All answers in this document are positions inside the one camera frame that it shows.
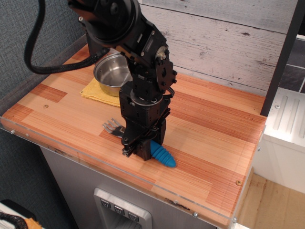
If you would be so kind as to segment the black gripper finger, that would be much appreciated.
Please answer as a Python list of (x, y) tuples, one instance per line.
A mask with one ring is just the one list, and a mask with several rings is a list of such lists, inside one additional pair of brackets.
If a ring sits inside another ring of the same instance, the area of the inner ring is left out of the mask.
[(134, 141), (133, 154), (139, 156), (144, 161), (151, 159), (151, 141), (150, 139), (136, 139)]
[(152, 140), (158, 143), (159, 145), (162, 145), (166, 131), (166, 119), (160, 119), (156, 127), (156, 135)]

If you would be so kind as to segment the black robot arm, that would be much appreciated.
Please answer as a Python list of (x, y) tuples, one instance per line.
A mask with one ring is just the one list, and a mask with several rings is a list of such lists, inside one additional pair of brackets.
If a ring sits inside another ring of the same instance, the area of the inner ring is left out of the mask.
[(132, 76), (119, 92), (126, 122), (123, 154), (151, 158), (151, 141), (163, 143), (176, 71), (165, 37), (141, 13), (136, 0), (71, 0), (97, 50), (113, 48), (127, 60)]

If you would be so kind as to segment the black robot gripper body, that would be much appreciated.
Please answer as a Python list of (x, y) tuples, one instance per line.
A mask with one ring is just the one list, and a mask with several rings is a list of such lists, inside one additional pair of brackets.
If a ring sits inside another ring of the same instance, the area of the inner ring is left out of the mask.
[(160, 119), (166, 119), (170, 114), (169, 104), (172, 98), (170, 93), (161, 95), (157, 101), (143, 101), (137, 98), (132, 91), (132, 82), (127, 82), (119, 92), (121, 115), (126, 122), (125, 132), (122, 137), (122, 154), (129, 157), (135, 146), (136, 139), (150, 139), (156, 135)]

